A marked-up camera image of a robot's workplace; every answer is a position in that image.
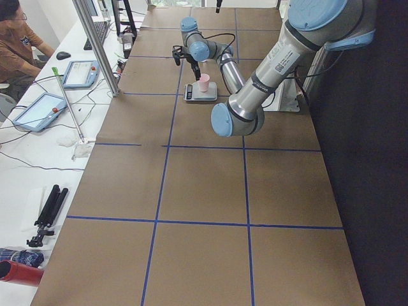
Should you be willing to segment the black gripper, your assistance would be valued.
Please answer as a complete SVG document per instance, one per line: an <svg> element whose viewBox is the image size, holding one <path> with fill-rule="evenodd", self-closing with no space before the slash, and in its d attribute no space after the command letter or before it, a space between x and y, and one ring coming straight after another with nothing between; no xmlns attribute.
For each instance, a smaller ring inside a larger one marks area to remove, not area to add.
<svg viewBox="0 0 408 306"><path fill-rule="evenodd" d="M187 61L191 65L195 79L199 80L201 78L201 71L198 62L191 56L187 57Z"/></svg>

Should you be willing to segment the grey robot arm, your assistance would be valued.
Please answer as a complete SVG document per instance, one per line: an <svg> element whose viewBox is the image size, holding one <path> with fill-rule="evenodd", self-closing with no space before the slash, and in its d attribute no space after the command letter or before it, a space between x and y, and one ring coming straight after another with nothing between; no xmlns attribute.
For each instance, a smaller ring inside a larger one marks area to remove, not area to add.
<svg viewBox="0 0 408 306"><path fill-rule="evenodd" d="M258 132L264 123L264 101L307 54L325 48L343 51L364 47L374 39L377 1L290 1L281 39L272 47L248 80L237 68L229 45L205 39L193 17L180 22L181 46L173 47L176 63L191 63L196 79L199 62L213 59L230 91L225 103L211 113L214 132L222 137Z"/></svg>

